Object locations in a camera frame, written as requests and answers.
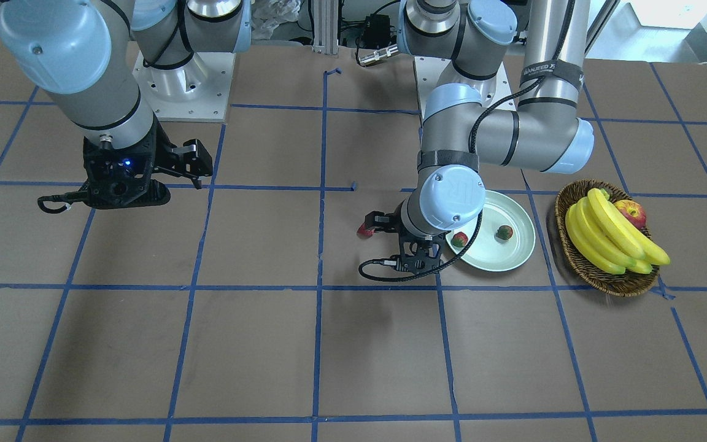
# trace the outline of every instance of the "banana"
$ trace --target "banana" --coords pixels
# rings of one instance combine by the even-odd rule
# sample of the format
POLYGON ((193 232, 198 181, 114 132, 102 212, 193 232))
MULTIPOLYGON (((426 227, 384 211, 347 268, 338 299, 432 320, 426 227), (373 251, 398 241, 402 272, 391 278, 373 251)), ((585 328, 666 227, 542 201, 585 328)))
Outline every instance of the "banana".
POLYGON ((578 225, 578 220, 572 216, 572 213, 577 209, 577 204, 573 204, 569 210, 566 211, 566 231, 569 233, 569 238, 572 240, 572 244, 578 249, 580 254, 586 258, 586 260, 591 261, 591 263, 597 266, 598 269, 609 274, 625 274, 626 268, 624 266, 619 266, 607 258, 600 255, 597 250, 587 242, 584 237, 580 234, 580 226, 578 225))
POLYGON ((629 257, 629 255, 621 252, 620 249, 604 235, 604 232, 601 231, 600 227, 592 219, 592 216, 589 215, 591 213, 591 204, 587 196, 583 196, 575 205, 577 205, 577 207, 572 213, 572 218, 577 218, 578 220, 580 235, 591 243, 600 255, 605 257, 608 261, 619 266, 624 266, 625 268, 631 268, 631 266, 637 264, 635 258, 629 257))
MULTIPOLYGON (((632 224, 629 223, 629 221, 623 215, 621 215, 620 212, 618 212, 618 209, 615 209, 615 206, 612 205, 611 202, 604 199, 604 196, 601 195, 600 192, 595 193, 598 197, 598 203, 601 204, 601 207, 603 207, 603 209, 606 211, 608 217, 612 219, 614 223, 616 223, 620 231, 626 232, 629 237, 636 241, 639 248, 642 249, 644 253, 644 257, 637 257, 637 255, 632 254, 628 255, 631 255, 631 257, 637 258, 638 260, 645 259, 649 263, 655 264, 657 266, 665 266, 667 264, 670 264, 670 256, 667 254, 667 252, 665 252, 664 249, 660 248, 656 245, 656 243, 654 243, 653 241, 648 239, 648 237, 643 235, 643 232, 637 230, 637 227, 632 226, 632 224)), ((592 193, 589 191, 589 200, 592 205, 594 205, 594 201, 590 198, 591 195, 592 193)))
POLYGON ((611 202, 604 198, 598 188, 589 190, 589 203, 598 226, 618 246, 618 249, 621 249, 629 257, 643 260, 646 257, 643 247, 637 242, 637 238, 634 237, 631 230, 626 229, 624 223, 634 230, 637 229, 618 212, 618 209, 615 209, 611 202))
POLYGON ((635 273, 641 273, 641 274, 650 274, 651 271, 654 271, 654 268, 651 267, 651 264, 648 263, 648 261, 645 260, 636 260, 636 264, 633 266, 627 266, 626 269, 629 269, 629 271, 633 271, 635 273))

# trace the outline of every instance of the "red apple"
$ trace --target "red apple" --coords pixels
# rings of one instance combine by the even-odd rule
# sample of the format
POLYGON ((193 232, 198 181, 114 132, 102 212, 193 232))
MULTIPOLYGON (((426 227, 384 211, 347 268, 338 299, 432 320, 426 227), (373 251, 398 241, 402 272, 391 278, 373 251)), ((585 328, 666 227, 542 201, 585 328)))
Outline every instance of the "red apple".
POLYGON ((637 229, 646 226, 646 211, 640 204, 630 200, 620 200, 615 202, 615 207, 629 220, 629 223, 632 223, 632 226, 637 229))

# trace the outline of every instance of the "plate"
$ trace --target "plate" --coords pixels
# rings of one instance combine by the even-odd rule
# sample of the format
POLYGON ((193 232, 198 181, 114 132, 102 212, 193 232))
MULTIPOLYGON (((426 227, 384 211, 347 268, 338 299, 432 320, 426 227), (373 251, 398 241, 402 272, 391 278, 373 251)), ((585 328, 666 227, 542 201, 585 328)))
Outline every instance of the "plate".
MULTIPOLYGON (((446 234, 446 243, 455 254, 462 248, 452 246, 454 234, 464 232, 470 238, 474 234, 475 227, 474 218, 468 224, 446 234)), ((534 244, 536 244, 536 230, 525 209, 522 209, 514 199, 488 190, 485 207, 482 210, 479 236, 463 255, 463 261, 486 271, 508 271, 518 268, 531 257, 534 244), (498 227, 503 225, 511 226, 514 230, 514 234, 508 241, 496 238, 498 227)))

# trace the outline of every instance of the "white mounting plate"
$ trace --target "white mounting plate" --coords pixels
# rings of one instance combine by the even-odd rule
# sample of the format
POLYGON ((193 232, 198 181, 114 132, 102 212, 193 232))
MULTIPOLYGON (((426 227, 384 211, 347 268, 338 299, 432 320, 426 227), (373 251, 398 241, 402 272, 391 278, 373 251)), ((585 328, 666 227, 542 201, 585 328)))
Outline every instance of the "white mounting plate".
MULTIPOLYGON (((449 64, 449 59, 432 58, 432 56, 415 56, 413 58, 414 72, 416 74, 416 91, 419 94, 419 106, 422 110, 422 120, 424 120, 424 106, 427 103, 427 96, 438 86, 438 77, 444 72, 449 64)), ((496 92, 490 103, 498 101, 511 94, 511 87, 506 76, 506 68, 501 63, 496 74, 496 92)), ((507 101, 497 109, 514 110, 514 100, 507 101)))
POLYGON ((221 52, 198 53, 212 74, 212 80, 203 86, 202 92, 191 101, 165 101, 152 93, 149 76, 145 75, 143 54, 138 53, 133 76, 138 81, 146 102, 152 107, 160 121, 196 121, 203 123, 224 123, 228 110, 228 96, 231 92, 233 65, 236 54, 221 52))

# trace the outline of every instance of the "brown basket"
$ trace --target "brown basket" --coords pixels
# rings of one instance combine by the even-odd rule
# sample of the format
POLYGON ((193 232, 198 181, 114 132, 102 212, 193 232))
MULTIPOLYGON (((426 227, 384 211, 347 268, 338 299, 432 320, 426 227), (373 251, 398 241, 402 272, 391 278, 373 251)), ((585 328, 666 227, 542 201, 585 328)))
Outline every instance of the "brown basket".
MULTIPOLYGON (((601 290, 617 297, 636 297, 646 293, 648 289, 656 284, 659 277, 659 267, 653 266, 654 270, 650 274, 638 274, 626 271, 625 274, 609 274, 601 271, 597 266, 591 264, 583 255, 578 252, 569 235, 566 232, 566 211, 578 199, 586 196, 591 188, 607 188, 612 202, 619 200, 630 200, 632 197, 615 185, 608 182, 594 179, 582 179, 572 182, 562 188, 555 198, 555 221, 558 223, 558 236, 561 239, 563 254, 566 260, 584 281, 592 285, 595 289, 601 290)), ((646 237, 651 238, 651 232, 647 227, 640 229, 646 237)))

